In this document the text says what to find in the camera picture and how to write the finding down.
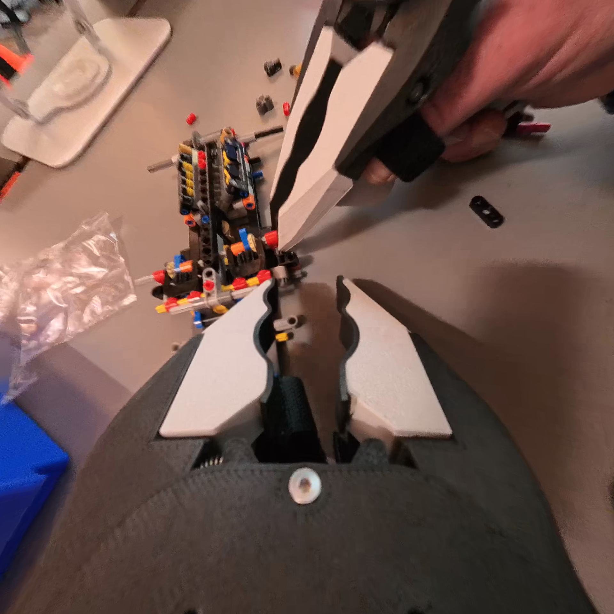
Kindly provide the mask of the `large clear plastic bag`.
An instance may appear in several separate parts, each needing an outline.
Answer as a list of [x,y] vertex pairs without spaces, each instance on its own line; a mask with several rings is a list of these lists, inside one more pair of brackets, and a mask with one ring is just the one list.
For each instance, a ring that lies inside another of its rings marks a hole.
[[20,364],[136,300],[118,235],[105,212],[38,255],[1,269],[1,326],[14,335]]

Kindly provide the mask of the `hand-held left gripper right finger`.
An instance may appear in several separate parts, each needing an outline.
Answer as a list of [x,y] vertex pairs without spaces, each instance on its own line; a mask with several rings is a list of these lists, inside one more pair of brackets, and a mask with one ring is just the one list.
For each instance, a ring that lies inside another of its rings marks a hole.
[[336,421],[358,441],[450,439],[453,431],[410,331],[353,281],[336,280],[341,317]]

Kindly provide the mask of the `multicolour lego technic assembly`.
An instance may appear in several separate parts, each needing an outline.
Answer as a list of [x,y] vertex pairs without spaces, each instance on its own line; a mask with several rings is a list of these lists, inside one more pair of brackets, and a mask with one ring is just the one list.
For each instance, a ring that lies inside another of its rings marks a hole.
[[188,229],[187,249],[135,281],[153,284],[158,313],[188,312],[200,332],[265,281],[290,289],[303,279],[299,257],[280,249],[278,232],[260,211],[263,173],[249,151],[283,131],[281,125],[243,136],[231,127],[205,136],[194,131],[173,157],[148,167],[150,173],[176,170],[178,210]]

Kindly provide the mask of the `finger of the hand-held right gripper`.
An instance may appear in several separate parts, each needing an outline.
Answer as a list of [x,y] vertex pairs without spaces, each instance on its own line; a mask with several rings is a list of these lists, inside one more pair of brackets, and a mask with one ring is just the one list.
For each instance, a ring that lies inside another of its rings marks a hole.
[[351,190],[354,182],[335,161],[387,68],[393,52],[371,43],[340,71],[328,97],[318,140],[296,173],[294,186],[280,207],[281,251],[291,250]]
[[303,66],[288,116],[270,201],[279,242],[295,242],[311,212],[311,189],[334,167],[337,143],[327,112],[342,72],[343,60],[334,58],[336,43],[332,28],[324,27],[310,62]]

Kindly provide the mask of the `blue plastic bin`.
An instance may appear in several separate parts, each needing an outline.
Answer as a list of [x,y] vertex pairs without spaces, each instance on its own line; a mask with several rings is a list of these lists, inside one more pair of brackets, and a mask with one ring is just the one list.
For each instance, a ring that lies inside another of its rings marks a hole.
[[69,455],[13,402],[1,405],[1,577],[69,464]]

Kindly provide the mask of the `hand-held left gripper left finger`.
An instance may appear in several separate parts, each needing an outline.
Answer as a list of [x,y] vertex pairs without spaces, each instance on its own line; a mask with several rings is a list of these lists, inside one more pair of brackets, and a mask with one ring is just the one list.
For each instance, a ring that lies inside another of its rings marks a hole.
[[205,330],[161,423],[161,437],[255,439],[263,431],[262,410],[274,381],[267,353],[277,304],[277,284],[266,280]]

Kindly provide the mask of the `person's right hand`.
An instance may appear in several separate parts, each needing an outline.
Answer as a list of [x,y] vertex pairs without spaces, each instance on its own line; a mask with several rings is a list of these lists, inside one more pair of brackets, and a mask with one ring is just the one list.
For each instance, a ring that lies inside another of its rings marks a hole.
[[613,1],[493,1],[470,47],[421,108],[462,163],[493,151],[507,121],[495,103],[556,109],[613,92]]

